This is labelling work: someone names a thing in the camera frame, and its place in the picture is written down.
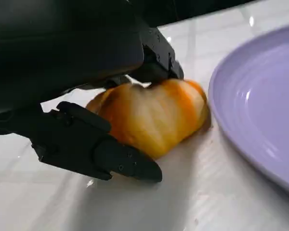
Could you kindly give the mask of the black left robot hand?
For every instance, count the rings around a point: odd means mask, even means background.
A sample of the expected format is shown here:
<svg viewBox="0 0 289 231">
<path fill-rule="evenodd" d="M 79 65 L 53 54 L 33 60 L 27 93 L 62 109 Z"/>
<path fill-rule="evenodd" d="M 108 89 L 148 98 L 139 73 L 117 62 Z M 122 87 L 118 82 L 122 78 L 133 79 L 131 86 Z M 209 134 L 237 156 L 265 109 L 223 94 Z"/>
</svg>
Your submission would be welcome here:
<svg viewBox="0 0 289 231">
<path fill-rule="evenodd" d="M 175 52 L 127 0 L 0 0 L 0 135 L 28 138 L 42 163 L 110 180 L 111 172 L 160 182 L 158 164 L 110 135 L 85 108 L 41 103 L 76 88 L 109 88 L 127 77 L 183 79 Z"/>
</svg>

